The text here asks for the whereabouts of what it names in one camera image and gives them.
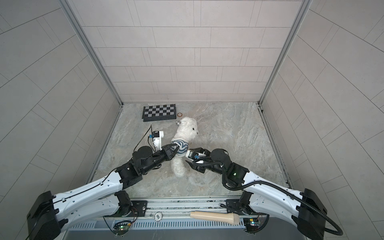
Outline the blue white striped shirt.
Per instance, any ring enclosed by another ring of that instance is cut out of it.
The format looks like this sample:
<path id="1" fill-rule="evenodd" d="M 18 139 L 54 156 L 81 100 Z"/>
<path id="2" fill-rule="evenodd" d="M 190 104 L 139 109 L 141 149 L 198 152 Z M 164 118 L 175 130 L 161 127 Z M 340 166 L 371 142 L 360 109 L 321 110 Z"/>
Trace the blue white striped shirt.
<path id="1" fill-rule="evenodd" d="M 188 148 L 189 148 L 189 143 L 187 140 L 184 140 L 181 138 L 174 138 L 174 139 L 172 139 L 171 143 L 176 144 L 179 147 L 175 157 L 182 158 L 182 157 L 186 156 L 186 153 L 187 153 Z"/>

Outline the white fluffy teddy bear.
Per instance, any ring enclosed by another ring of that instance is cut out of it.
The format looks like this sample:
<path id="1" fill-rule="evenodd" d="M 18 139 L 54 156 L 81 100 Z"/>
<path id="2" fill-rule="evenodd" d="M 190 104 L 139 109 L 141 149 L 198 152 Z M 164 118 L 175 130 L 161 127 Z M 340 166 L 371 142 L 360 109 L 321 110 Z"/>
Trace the white fluffy teddy bear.
<path id="1" fill-rule="evenodd" d="M 193 118 L 185 117 L 180 120 L 177 132 L 173 139 L 172 144 L 177 144 L 179 150 L 171 161 L 173 173 L 181 178 L 186 173 L 186 167 L 183 164 L 183 157 L 186 155 L 189 143 L 198 135 L 197 121 Z"/>

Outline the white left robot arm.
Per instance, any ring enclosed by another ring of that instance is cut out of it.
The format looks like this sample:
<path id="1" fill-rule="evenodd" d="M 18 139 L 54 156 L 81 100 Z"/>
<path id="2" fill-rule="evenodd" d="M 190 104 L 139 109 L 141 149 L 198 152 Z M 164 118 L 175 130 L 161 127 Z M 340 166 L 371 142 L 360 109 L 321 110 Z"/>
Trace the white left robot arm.
<path id="1" fill-rule="evenodd" d="M 81 222 L 128 215 L 132 202 L 125 190 L 140 182 L 149 171 L 160 168 L 163 162 L 172 160 L 178 150 L 177 144 L 165 145 L 156 152 L 144 146 L 105 177 L 64 193 L 40 194 L 27 214 L 27 239 L 53 240 Z"/>

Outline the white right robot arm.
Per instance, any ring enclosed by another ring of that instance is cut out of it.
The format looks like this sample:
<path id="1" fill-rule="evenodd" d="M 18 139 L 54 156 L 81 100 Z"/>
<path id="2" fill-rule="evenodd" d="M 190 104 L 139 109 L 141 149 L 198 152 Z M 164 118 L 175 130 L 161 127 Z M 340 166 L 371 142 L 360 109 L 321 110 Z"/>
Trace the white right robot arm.
<path id="1" fill-rule="evenodd" d="M 187 163 L 193 170 L 206 170 L 221 175 L 223 186 L 243 193 L 240 209 L 248 215 L 267 214 L 297 227 L 311 240 L 324 238 L 328 211 L 315 192 L 293 190 L 263 179 L 249 169 L 231 161 L 227 151 L 212 152 L 197 148 L 186 153 Z"/>

